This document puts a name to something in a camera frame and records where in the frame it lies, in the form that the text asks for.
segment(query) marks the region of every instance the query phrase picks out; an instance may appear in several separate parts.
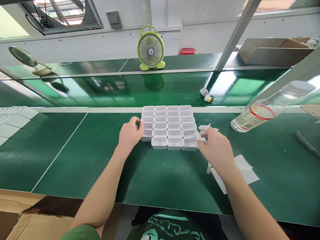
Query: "small electronic component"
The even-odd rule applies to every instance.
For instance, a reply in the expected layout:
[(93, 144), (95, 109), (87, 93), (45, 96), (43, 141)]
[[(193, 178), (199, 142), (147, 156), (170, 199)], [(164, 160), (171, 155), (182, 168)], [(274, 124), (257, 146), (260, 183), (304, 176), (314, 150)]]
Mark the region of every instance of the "small electronic component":
[(204, 100), (205, 102), (213, 103), (213, 101), (214, 101), (214, 96), (209, 95), (209, 92), (208, 92), (207, 89), (202, 88), (202, 89), (200, 90), (200, 93), (201, 93), (202, 96), (204, 96), (204, 99), (203, 99), (203, 100)]

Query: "green fan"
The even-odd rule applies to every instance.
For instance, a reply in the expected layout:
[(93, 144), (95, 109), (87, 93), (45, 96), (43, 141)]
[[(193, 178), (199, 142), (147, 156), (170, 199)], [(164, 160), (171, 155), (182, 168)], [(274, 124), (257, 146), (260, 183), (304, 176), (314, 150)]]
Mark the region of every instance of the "green fan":
[[(149, 31), (142, 33), (147, 27), (153, 28), (154, 32)], [(149, 70), (149, 67), (162, 69), (166, 65), (165, 62), (162, 61), (164, 57), (163, 42), (157, 30), (152, 25), (145, 25), (142, 28), (137, 51), (138, 57), (142, 62), (142, 64), (140, 64), (142, 71)]]

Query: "window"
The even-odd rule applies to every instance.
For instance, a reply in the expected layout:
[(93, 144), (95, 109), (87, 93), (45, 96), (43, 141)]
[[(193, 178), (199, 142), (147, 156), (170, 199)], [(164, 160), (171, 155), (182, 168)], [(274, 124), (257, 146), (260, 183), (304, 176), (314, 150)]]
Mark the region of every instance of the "window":
[(26, 36), (29, 34), (0, 6), (0, 39)]
[(44, 35), (103, 28), (91, 0), (33, 0), (19, 5)]
[[(246, 7), (248, 0), (244, 3), (241, 13)], [(256, 12), (282, 11), (292, 8), (318, 6), (319, 0), (261, 0)]]

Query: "red object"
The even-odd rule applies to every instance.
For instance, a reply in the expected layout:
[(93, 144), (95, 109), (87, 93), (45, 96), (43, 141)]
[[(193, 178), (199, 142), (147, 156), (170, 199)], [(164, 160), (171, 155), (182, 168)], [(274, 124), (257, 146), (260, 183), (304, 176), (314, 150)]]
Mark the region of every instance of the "red object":
[(182, 48), (180, 51), (180, 55), (190, 55), (195, 53), (196, 53), (196, 50), (194, 50), (194, 48)]

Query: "sleeve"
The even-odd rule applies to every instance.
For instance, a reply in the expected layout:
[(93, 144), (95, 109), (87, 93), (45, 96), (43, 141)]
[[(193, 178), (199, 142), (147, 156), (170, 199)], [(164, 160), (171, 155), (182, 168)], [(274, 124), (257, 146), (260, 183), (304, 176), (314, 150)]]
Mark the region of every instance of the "sleeve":
[(100, 236), (94, 227), (84, 224), (69, 230), (60, 240), (100, 240)]

